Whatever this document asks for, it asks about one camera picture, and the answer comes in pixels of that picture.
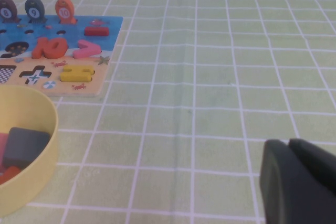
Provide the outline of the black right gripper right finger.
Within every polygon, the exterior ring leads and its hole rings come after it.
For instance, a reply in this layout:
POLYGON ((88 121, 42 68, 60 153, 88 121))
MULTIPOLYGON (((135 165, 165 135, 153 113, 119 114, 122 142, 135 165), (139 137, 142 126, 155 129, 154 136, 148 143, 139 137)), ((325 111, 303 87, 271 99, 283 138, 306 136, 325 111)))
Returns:
POLYGON ((288 146, 315 180, 335 194, 335 155, 300 138, 291 138, 288 146))

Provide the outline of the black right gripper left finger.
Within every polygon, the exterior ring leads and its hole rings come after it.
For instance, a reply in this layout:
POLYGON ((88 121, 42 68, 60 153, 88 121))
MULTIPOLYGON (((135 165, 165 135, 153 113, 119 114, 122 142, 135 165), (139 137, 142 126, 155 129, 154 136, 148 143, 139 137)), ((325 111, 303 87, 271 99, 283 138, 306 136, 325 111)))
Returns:
POLYGON ((265 142, 259 184, 266 223, 335 223, 335 194, 315 180, 288 144, 265 142))

